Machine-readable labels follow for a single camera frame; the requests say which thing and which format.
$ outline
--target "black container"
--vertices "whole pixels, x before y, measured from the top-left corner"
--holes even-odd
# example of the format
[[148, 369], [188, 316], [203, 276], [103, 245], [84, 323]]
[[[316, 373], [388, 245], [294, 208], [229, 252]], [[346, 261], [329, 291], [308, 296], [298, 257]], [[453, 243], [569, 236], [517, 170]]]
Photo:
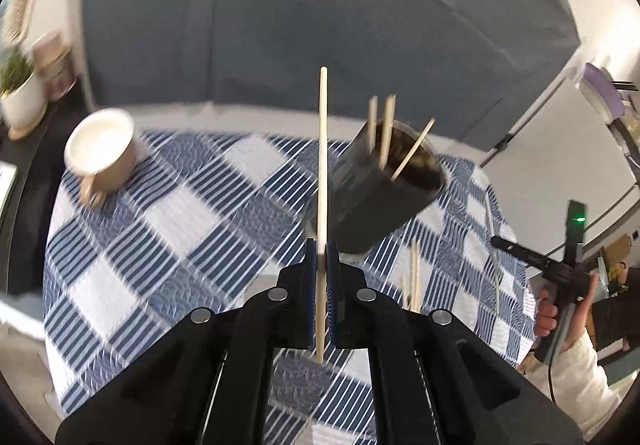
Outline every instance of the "black container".
[[[433, 202], [446, 182], [436, 152], [426, 139], [398, 178], [391, 181], [391, 175], [419, 135], [395, 120], [388, 163], [380, 170], [381, 131], [379, 120], [376, 148], [370, 153], [364, 125], [329, 174], [328, 240], [343, 254], [367, 253]], [[305, 213], [306, 228], [313, 233], [318, 224], [317, 205], [316, 193]]]

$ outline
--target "green plant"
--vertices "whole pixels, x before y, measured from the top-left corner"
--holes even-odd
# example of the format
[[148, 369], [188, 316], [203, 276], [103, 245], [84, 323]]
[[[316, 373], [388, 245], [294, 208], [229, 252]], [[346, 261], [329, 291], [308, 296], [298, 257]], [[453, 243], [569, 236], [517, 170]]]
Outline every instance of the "green plant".
[[33, 64], [20, 50], [13, 48], [0, 66], [0, 88], [11, 93], [22, 86], [33, 73]]

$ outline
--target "fluffy white sweater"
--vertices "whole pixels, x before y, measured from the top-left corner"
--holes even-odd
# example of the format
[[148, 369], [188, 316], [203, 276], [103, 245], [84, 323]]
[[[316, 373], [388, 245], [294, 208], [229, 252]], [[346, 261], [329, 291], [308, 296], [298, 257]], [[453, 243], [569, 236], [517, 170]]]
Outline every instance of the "fluffy white sweater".
[[[547, 372], [546, 365], [536, 362], [527, 369], [526, 377], [550, 398]], [[626, 383], [621, 389], [609, 388], [607, 375], [598, 365], [598, 356], [586, 330], [552, 364], [551, 381], [558, 407], [578, 424], [585, 441], [602, 428], [630, 387]]]

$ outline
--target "gray partition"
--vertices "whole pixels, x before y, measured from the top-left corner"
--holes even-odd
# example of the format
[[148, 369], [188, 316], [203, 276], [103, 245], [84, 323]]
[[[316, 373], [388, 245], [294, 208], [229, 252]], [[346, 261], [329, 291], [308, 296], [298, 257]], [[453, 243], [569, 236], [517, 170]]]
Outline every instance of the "gray partition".
[[398, 117], [494, 145], [579, 44], [566, 0], [82, 0], [101, 105], [202, 102]]

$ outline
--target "human hand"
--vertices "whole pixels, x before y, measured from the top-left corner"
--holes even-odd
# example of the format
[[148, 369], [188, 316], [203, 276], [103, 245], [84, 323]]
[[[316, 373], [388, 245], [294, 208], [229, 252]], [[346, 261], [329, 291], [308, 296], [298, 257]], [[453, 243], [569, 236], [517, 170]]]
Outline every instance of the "human hand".
[[[598, 276], [594, 274], [591, 276], [591, 284], [589, 286], [589, 293], [587, 297], [582, 299], [578, 303], [575, 309], [574, 318], [569, 326], [569, 331], [566, 334], [566, 339], [562, 345], [562, 351], [567, 351], [575, 342], [582, 336], [584, 332], [585, 324], [587, 323], [587, 316], [593, 304], [593, 298], [596, 295], [596, 285], [598, 284]], [[558, 315], [558, 308], [547, 299], [549, 292], [546, 289], [540, 290], [540, 301], [538, 302], [538, 314], [536, 315], [536, 326], [533, 328], [533, 333], [539, 337], [546, 337], [552, 330], [558, 326], [558, 321], [554, 319]]]

